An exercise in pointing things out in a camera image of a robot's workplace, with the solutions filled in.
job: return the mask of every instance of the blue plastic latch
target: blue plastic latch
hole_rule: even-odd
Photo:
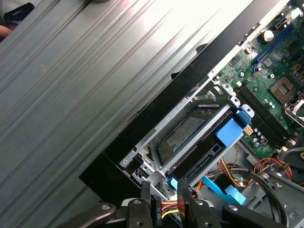
[[[203,176],[201,179],[215,194],[220,196],[224,201],[227,203],[239,203],[236,201],[233,197],[230,195],[226,195],[222,192],[222,190],[214,183],[212,180],[210,180],[208,177]]]
[[[219,131],[216,133],[216,136],[226,147],[228,147],[242,133],[243,129],[237,124],[237,122],[234,121],[234,119],[231,118],[221,129],[219,129]]]
[[[249,125],[251,123],[250,116],[245,111],[243,111],[242,109],[238,110],[236,114],[244,122],[244,124]]]
[[[244,205],[246,198],[232,185],[229,185],[225,192],[230,195],[232,198],[234,198],[240,205]]]
[[[171,178],[169,184],[177,190],[177,181],[174,178]]]

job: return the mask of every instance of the orange wire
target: orange wire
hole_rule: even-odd
[[[196,191],[200,191],[202,185],[203,185],[203,182],[202,182],[202,180],[200,180],[198,186],[196,187]]]
[[[161,202],[162,205],[167,205],[167,204],[177,204],[177,201],[172,201],[172,202]]]

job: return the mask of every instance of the pcie slot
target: pcie slot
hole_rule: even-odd
[[[268,48],[260,54],[256,59],[256,65],[253,67],[253,71],[258,71],[258,68],[265,61],[265,59],[269,56],[269,54],[276,48],[276,46],[292,31],[294,30],[294,26],[288,26],[274,41],[272,41]]]

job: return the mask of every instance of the black wire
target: black wire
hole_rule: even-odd
[[[267,184],[267,182],[256,175],[255,173],[244,170],[244,169],[239,169],[239,170],[231,170],[232,173],[239,173],[239,174],[247,174],[249,175],[253,180],[255,180],[261,188],[264,190],[266,195],[268,196],[271,209],[272,209],[272,214],[274,216],[275,221],[281,222],[283,225],[288,226],[288,215],[284,209],[284,206],[282,202],[278,199],[276,196],[275,192],[271,189],[271,187]]]

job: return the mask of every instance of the metal side panel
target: metal side panel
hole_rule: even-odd
[[[1,227],[96,203],[78,176],[251,1],[42,1],[0,45]]]

